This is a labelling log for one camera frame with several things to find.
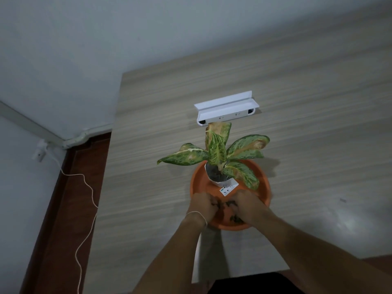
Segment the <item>person's left hand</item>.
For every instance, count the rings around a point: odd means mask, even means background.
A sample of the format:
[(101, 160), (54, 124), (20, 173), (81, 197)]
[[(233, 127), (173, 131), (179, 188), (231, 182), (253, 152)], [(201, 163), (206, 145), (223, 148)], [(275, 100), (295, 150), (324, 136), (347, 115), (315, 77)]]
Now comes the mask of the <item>person's left hand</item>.
[(196, 221), (202, 227), (208, 226), (212, 221), (205, 218), (205, 192), (193, 194), (185, 218)]

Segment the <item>person's right hand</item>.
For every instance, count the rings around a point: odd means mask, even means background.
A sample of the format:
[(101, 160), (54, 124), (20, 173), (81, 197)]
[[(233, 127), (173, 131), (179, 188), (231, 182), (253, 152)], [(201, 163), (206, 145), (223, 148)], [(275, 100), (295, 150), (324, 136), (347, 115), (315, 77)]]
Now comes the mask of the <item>person's right hand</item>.
[(251, 226), (257, 226), (257, 223), (268, 212), (270, 209), (254, 192), (245, 190), (245, 212), (241, 216), (237, 216), (238, 218)]

